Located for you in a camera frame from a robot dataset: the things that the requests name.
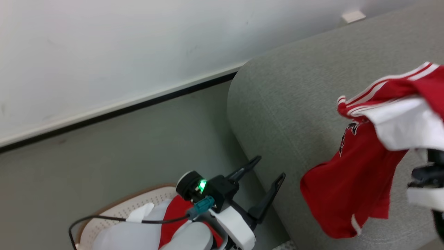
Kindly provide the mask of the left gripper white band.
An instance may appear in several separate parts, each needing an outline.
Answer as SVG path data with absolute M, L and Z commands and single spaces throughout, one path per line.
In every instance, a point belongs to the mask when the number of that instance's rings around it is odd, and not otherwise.
M 229 174 L 227 180 L 239 182 L 245 174 L 255 168 L 261 159 L 261 156 L 254 157 L 247 164 Z M 248 212 L 239 204 L 227 206 L 221 212 L 215 212 L 213 209 L 208 210 L 212 222 L 216 223 L 216 231 L 223 237 L 223 242 L 217 250 L 230 250 L 232 248 L 253 250 L 256 243 L 254 231 L 257 225 L 263 222 L 285 178 L 286 174 L 281 173 L 271 184 L 262 200 L 252 206 Z

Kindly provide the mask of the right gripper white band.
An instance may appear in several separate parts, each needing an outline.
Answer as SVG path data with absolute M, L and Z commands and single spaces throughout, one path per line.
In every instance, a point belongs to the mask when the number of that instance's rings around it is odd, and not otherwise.
M 413 169 L 407 200 L 435 211 L 444 211 L 444 151 L 427 149 L 427 164 Z

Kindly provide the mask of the white cloth garment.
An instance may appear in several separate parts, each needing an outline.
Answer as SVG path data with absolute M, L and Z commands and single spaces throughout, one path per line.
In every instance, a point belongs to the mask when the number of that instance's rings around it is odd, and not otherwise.
M 444 151 L 444 121 L 421 97 L 408 97 L 375 107 L 360 108 L 353 115 L 367 117 L 386 149 L 437 149 Z

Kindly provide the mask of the red jersey white trim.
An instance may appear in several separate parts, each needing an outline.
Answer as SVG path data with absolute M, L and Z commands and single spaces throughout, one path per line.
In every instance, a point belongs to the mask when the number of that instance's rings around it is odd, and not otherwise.
M 338 98 L 338 113 L 351 121 L 338 152 L 310 169 L 300 182 L 304 200 L 328 236 L 351 238 L 361 233 L 370 217 L 389 217 L 395 169 L 411 150 L 386 149 L 373 123 L 353 112 L 416 96 L 424 98 L 444 121 L 444 65 L 425 62 L 407 73 L 379 78 L 353 98 Z M 427 149 L 414 150 L 421 155 Z

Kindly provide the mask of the white perforated laundry basket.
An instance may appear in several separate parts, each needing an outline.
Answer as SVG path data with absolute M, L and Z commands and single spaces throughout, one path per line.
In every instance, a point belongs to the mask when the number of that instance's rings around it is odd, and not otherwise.
M 134 210 L 143 207 L 145 204 L 153 203 L 158 206 L 163 201 L 174 198 L 176 194 L 176 184 L 173 183 L 149 187 L 99 209 L 94 212 L 94 215 L 126 219 Z M 92 250 L 93 243 L 99 233 L 117 224 L 119 224 L 119 221 L 115 220 L 83 219 L 73 226 L 75 249 Z

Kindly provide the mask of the grey fabric sofa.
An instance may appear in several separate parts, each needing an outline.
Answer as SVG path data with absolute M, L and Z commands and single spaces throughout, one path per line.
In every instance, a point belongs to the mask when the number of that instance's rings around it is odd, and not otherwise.
M 339 149 L 348 124 L 336 110 L 340 95 L 351 98 L 427 61 L 444 65 L 444 0 L 419 0 L 273 49 L 238 71 L 227 117 L 245 154 L 262 156 L 255 173 L 265 189 L 286 173 L 273 206 L 296 250 L 417 250 L 438 240 L 431 212 L 407 202 L 406 185 L 420 165 L 414 152 L 395 172 L 390 218 L 368 220 L 358 237 L 328 237 L 299 188 L 306 171 Z

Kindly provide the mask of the red garment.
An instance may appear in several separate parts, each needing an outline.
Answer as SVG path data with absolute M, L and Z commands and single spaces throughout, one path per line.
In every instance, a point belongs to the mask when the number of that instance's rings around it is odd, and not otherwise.
M 183 217 L 187 210 L 192 208 L 193 204 L 190 201 L 184 200 L 179 195 L 175 196 L 171 203 L 168 204 L 166 209 L 164 220 L 172 220 L 178 217 Z M 184 228 L 185 225 L 191 223 L 191 220 L 183 219 L 174 223 L 162 224 L 159 249 L 168 244 L 179 230 Z M 211 231 L 213 235 L 213 249 L 221 247 L 223 239 L 219 233 L 206 221 L 203 222 Z

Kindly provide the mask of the white skirting board black edge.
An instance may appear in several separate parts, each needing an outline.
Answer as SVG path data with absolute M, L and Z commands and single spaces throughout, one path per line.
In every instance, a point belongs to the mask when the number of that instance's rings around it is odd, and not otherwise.
M 179 98 L 183 95 L 192 94 L 194 92 L 213 87 L 217 84 L 222 84 L 231 81 L 238 70 L 246 62 L 238 63 L 232 67 L 219 70 L 216 73 L 208 74 L 205 77 L 196 78 L 185 82 L 184 84 L 177 84 L 174 87 L 169 87 L 165 90 L 160 90 L 152 94 L 141 95 L 136 98 L 131 98 L 126 101 L 117 102 L 110 106 L 91 110 L 80 115 L 71 116 L 59 121 L 40 126 L 33 130 L 29 130 L 22 134 L 17 134 L 12 137 L 0 140 L 0 155 L 25 146 L 29 146 L 40 141 L 53 138 L 65 133 L 72 132 L 87 126 L 91 126 L 106 120 L 116 118 L 131 112 L 138 111 L 150 106 L 169 101 L 174 98 Z

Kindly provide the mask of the small white wall box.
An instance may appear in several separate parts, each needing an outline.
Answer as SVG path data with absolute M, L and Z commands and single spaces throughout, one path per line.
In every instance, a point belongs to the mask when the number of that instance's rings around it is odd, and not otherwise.
M 347 25 L 366 19 L 366 15 L 359 10 L 344 13 L 341 16 L 341 24 Z

